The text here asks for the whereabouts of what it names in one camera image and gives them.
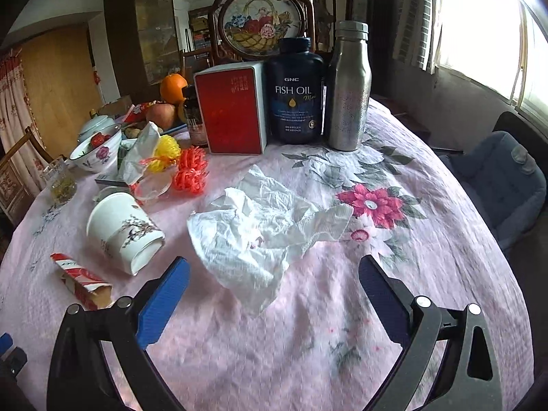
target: white floral bowl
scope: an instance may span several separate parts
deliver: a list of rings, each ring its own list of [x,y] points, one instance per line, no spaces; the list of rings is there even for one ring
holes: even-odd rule
[[[110,134],[112,137],[94,150],[88,151],[89,143],[91,142],[91,137],[89,137],[70,154],[71,162],[92,173],[101,173],[117,159],[118,149],[122,142],[121,124],[107,126],[100,130],[99,133],[103,135]]]

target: glass cup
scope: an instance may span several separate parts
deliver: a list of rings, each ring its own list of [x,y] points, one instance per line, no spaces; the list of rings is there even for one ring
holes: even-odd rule
[[[62,157],[51,162],[40,173],[46,187],[59,204],[66,204],[76,193],[76,181]]]

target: red and white wrapper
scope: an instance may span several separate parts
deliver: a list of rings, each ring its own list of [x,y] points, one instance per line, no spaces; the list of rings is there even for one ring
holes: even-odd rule
[[[111,305],[111,284],[62,253],[51,254],[51,258],[63,269],[63,283],[86,309],[96,310]]]

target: pink floral tablecloth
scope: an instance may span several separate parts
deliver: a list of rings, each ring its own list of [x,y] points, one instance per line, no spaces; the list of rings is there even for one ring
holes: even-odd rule
[[[257,164],[320,207],[353,207],[338,242],[318,242],[284,275],[277,299],[248,315],[196,257],[186,228],[201,211]],[[213,156],[204,195],[169,191],[146,206],[166,234],[165,247],[136,277],[109,266],[86,242],[85,227],[99,191],[81,175],[75,197],[51,206],[41,193],[0,266],[0,332],[28,355],[18,376],[45,410],[53,344],[65,309],[75,301],[50,254],[62,252],[114,285],[113,297],[134,295],[177,255],[190,262],[190,287],[149,354],[189,411],[363,409],[396,361],[361,288],[357,267],[371,253],[389,276],[437,305],[480,304],[486,314],[502,382],[512,409],[533,382],[533,350],[522,293],[487,226],[456,179],[431,150],[382,105],[371,100],[363,145],[355,152],[269,145],[261,156]],[[107,346],[113,376],[127,405],[139,409]],[[434,380],[437,348],[410,407],[420,406]]]

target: metal bolt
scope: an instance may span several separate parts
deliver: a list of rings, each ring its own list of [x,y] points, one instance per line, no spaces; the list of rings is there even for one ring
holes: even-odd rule
[[[481,314],[481,308],[477,305],[477,304],[470,304],[470,306],[468,306],[468,310],[470,311],[470,313],[473,313],[474,315],[479,315]]]
[[[132,303],[132,298],[130,296],[122,296],[118,298],[118,301],[116,301],[116,304],[118,307],[121,307],[125,309],[126,307],[129,307]]]
[[[80,310],[80,306],[78,304],[71,304],[68,308],[67,308],[67,314],[69,315],[74,315],[76,313],[78,313]]]
[[[430,307],[432,304],[432,301],[425,296],[418,296],[415,301],[420,307]]]

